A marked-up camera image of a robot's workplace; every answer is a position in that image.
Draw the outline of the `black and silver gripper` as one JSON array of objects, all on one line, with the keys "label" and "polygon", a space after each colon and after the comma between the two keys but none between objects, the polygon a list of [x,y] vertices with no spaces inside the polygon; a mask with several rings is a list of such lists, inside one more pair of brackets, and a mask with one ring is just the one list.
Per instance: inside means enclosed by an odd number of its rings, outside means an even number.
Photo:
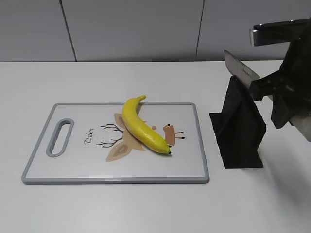
[{"label": "black and silver gripper", "polygon": [[250,29],[254,47],[289,43],[279,70],[251,82],[254,100],[273,95],[271,120],[277,129],[292,117],[311,109],[311,20],[257,24]]}]

